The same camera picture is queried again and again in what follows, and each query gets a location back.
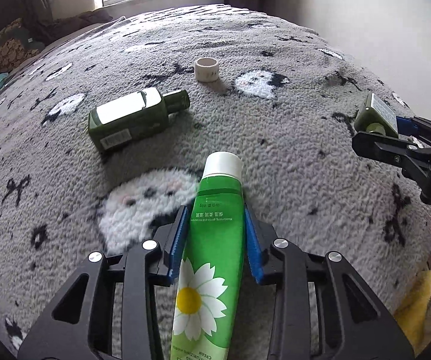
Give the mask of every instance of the white tube cap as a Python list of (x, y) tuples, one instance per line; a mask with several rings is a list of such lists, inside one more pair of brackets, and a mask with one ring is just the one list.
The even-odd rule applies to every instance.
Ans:
[(195, 79), (201, 83), (211, 83), (219, 79), (219, 61), (203, 57), (195, 60)]
[(242, 183), (242, 161), (228, 151), (216, 151), (205, 161), (202, 178), (210, 176), (231, 176)]

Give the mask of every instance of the blanket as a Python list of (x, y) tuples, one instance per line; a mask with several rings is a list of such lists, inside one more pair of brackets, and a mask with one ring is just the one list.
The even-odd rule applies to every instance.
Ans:
[[(218, 81), (195, 80), (201, 56), (219, 60)], [(101, 156), (89, 111), (150, 86), (186, 89), (190, 109)], [(430, 253), (431, 213), (398, 168), (351, 149), (369, 91), (413, 116), (315, 31), (226, 5), (122, 17), (42, 55), (0, 91), (1, 340), (15, 353), (92, 251), (124, 252), (173, 221), (214, 151), (242, 159), (245, 199), (260, 220), (304, 251), (341, 252), (395, 311)], [(156, 292), (166, 359), (175, 292)], [(245, 264), (229, 358), (267, 357), (273, 308), (274, 288), (256, 286)]]

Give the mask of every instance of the brown cushion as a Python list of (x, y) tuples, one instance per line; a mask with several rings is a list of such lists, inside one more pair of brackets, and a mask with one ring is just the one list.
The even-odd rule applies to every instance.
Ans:
[(0, 73), (9, 73), (23, 61), (39, 54), (45, 48), (35, 42), (22, 25), (22, 19), (14, 20), (0, 31)]

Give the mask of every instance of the hand cream tube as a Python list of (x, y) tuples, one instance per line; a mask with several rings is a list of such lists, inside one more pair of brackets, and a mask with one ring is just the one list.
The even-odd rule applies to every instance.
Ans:
[(242, 161), (207, 157), (180, 266), (171, 360), (225, 360), (245, 252)]

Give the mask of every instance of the yellow flower center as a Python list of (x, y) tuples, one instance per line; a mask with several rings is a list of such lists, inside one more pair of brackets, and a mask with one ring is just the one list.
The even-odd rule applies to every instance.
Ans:
[(185, 287), (177, 294), (175, 303), (184, 314), (194, 314), (199, 311), (202, 299), (200, 299), (199, 293), (194, 288)]

